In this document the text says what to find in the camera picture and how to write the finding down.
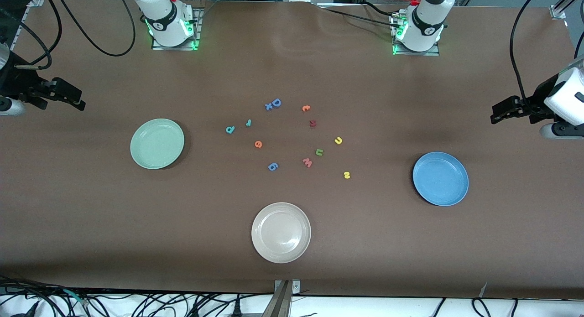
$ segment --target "plate rim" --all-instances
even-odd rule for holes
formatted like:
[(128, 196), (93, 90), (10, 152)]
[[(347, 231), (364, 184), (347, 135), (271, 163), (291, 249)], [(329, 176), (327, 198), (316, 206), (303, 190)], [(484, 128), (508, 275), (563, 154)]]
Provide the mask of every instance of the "plate rim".
[[(286, 261), (273, 261), (273, 260), (270, 259), (270, 257), (266, 257), (263, 254), (261, 254), (261, 252), (259, 252), (259, 250), (257, 250), (256, 240), (254, 239), (254, 232), (255, 232), (255, 230), (257, 228), (257, 225), (259, 225), (259, 223), (261, 221), (261, 220), (258, 220), (258, 218), (261, 215), (261, 213), (263, 211), (265, 211), (266, 209), (269, 209), (269, 208), (273, 207), (273, 205), (278, 205), (278, 204), (286, 204), (289, 207), (291, 207), (292, 209), (295, 209), (297, 211), (300, 211), (301, 216), (304, 218), (304, 220), (306, 221), (306, 223), (308, 225), (308, 227), (307, 227), (307, 234), (306, 234), (308, 240), (306, 242), (306, 245), (304, 246), (304, 248), (300, 252), (298, 252), (298, 255), (296, 257), (294, 257), (294, 259), (286, 260)], [(257, 254), (259, 254), (263, 259), (265, 259), (265, 260), (267, 260), (267, 261), (269, 261), (271, 263), (283, 264), (283, 263), (290, 263), (292, 261), (297, 260), (298, 258), (300, 258), (304, 254), (304, 252), (306, 252), (306, 250), (308, 249), (308, 247), (310, 245), (310, 241), (312, 240), (312, 237), (313, 237), (313, 229), (312, 229), (312, 226), (310, 225), (310, 220), (308, 219), (308, 216), (298, 206), (296, 206), (295, 204), (292, 204), (292, 203), (288, 203), (288, 202), (275, 202), (275, 203), (270, 203), (270, 204), (266, 205), (265, 207), (263, 207), (263, 209), (261, 209), (257, 213), (257, 215), (254, 218), (254, 221), (252, 222), (251, 234), (250, 235), (252, 237), (252, 244), (254, 245), (254, 249), (256, 250)]]
[[(134, 156), (134, 151), (132, 149), (132, 143), (137, 140), (139, 136), (138, 132), (144, 132), (144, 130), (140, 131), (142, 128), (145, 128), (146, 126), (149, 126), (150, 123), (154, 123), (156, 121), (165, 121), (165, 122), (169, 122), (172, 126), (174, 126), (175, 128), (177, 128), (180, 132), (181, 132), (181, 149), (179, 150), (179, 153), (177, 154), (177, 157), (175, 157), (172, 161), (170, 161), (167, 165), (161, 166), (161, 167), (150, 167), (150, 166), (146, 166), (143, 163), (140, 163), (139, 161), (137, 161), (136, 157)], [(130, 155), (132, 156), (132, 159), (134, 160), (134, 162), (143, 167), (144, 169), (148, 169), (148, 170), (158, 170), (158, 169), (163, 169), (173, 163), (175, 163), (175, 161), (179, 158), (179, 156), (182, 154), (182, 151), (184, 150), (184, 131), (182, 130), (181, 126), (179, 126), (178, 123), (176, 123), (173, 120), (167, 119), (167, 118), (155, 118), (152, 119), (150, 121), (146, 121), (144, 122), (142, 125), (140, 125), (136, 131), (134, 132), (134, 134), (132, 135), (132, 139), (130, 140)]]
[[(424, 196), (421, 192), (420, 189), (417, 186), (417, 182), (416, 182), (416, 171), (419, 170), (420, 164), (422, 162), (423, 159), (427, 159), (428, 155), (435, 155), (435, 154), (439, 154), (439, 155), (447, 155), (449, 157), (451, 157), (451, 159), (454, 159), (455, 161), (457, 161), (460, 165), (460, 167), (462, 168), (464, 175), (465, 175), (465, 191), (464, 193), (461, 195), (460, 199), (458, 199), (457, 201), (455, 201), (454, 203), (451, 204), (440, 204), (440, 203), (436, 203), (435, 201), (432, 201), (430, 199), (428, 199), (426, 196)], [(451, 207), (453, 205), (456, 205), (458, 203), (460, 203), (469, 193), (469, 187), (470, 187), (470, 180), (469, 180), (469, 172), (467, 172), (467, 169), (464, 167), (463, 163), (461, 163), (461, 161), (459, 159), (457, 159), (456, 157), (454, 157), (451, 154), (448, 154), (444, 151), (429, 151), (428, 153), (420, 156), (420, 158), (416, 161), (415, 165), (413, 166), (413, 170), (412, 170), (412, 180), (413, 180), (413, 185), (416, 188), (416, 192), (423, 198), (425, 199), (428, 203), (431, 203), (432, 205), (436, 205), (438, 207)]]

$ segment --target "white floor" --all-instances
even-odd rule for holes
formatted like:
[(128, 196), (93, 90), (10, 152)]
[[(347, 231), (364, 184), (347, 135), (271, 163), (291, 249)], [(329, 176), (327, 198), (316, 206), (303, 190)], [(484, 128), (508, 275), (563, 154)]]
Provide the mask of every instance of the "white floor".
[[(161, 298), (161, 301), (168, 301), (175, 295), (170, 294)], [(0, 302), (6, 300), (9, 296), (0, 296)], [(225, 294), (218, 299), (228, 301), (235, 298), (234, 294)], [(267, 306), (271, 296), (255, 296), (245, 298), (241, 301), (241, 310), (243, 313), (261, 313)], [(52, 297), (55, 303), (67, 315), (67, 305), (61, 298)], [(145, 299), (144, 296), (130, 296), (123, 300), (108, 300), (100, 298), (101, 302), (108, 309), (111, 317), (146, 317), (151, 315), (161, 305), (154, 303), (140, 315), (132, 316), (135, 308)], [(190, 298), (188, 302), (192, 307), (195, 297)], [(25, 299), (24, 296), (18, 296), (13, 300), (0, 306), (0, 316), (10, 317), (17, 313), (25, 313), (37, 299)], [(513, 300), (484, 300), (490, 315), (492, 317), (508, 317), (511, 315)], [(75, 299), (71, 298), (71, 303), (75, 304)], [(440, 303), (440, 298), (350, 298), (350, 297), (295, 297), (292, 299), (291, 317), (306, 317), (316, 313), (317, 317), (430, 317), (434, 314), (436, 306)], [(218, 307), (221, 303), (212, 302), (204, 306), (200, 317)], [(177, 317), (183, 317), (186, 313), (187, 305), (185, 302), (179, 302), (172, 305), (176, 311)], [(223, 310), (218, 317), (230, 316), (233, 312), (234, 304)], [(487, 315), (482, 306), (478, 304), (478, 309), (482, 315)], [(90, 315), (93, 317), (100, 316), (97, 311), (88, 306)], [(74, 315), (85, 317), (86, 313), (81, 309), (81, 305), (74, 307)], [(210, 313), (208, 317), (215, 317), (215, 314), (221, 309)], [(517, 305), (515, 317), (579, 317), (584, 313), (584, 302), (582, 301), (557, 301), (557, 300), (520, 300)], [(470, 299), (447, 299), (440, 313), (440, 317), (478, 317), (471, 306)], [(50, 306), (41, 300), (35, 317), (53, 317)], [(154, 317), (175, 317), (172, 309), (159, 311)]]

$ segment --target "brown table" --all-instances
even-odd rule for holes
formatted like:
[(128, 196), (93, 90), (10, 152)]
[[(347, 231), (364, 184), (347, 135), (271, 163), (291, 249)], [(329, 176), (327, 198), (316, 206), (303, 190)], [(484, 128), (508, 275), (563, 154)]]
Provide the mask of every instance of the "brown table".
[[(119, 1), (67, 1), (99, 45), (125, 49)], [(50, 102), (0, 119), (2, 273), (164, 290), (269, 291), (274, 279), (299, 278), (313, 294), (477, 296), (485, 282), (486, 296), (584, 294), (584, 144), (544, 140), (526, 119), (490, 125), (490, 107), (518, 93), (508, 52), (517, 9), (455, 8), (440, 57), (407, 57), (392, 55), (386, 28), (308, 3), (217, 3), (199, 51), (151, 51), (130, 7), (138, 38), (120, 58), (61, 14), (63, 40), (40, 73), (81, 88), (84, 112)], [(55, 23), (48, 4), (27, 19), (47, 44)], [(41, 53), (27, 34), (16, 51)], [(572, 53), (562, 21), (525, 12), (516, 57), (528, 92)], [(266, 112), (275, 98), (282, 106)], [(129, 153), (153, 118), (186, 134), (163, 170)], [(415, 192), (412, 166), (428, 151), (468, 170), (458, 205)], [(250, 238), (257, 212), (278, 201), (298, 205), (313, 228), (306, 253), (286, 265), (262, 259)]]

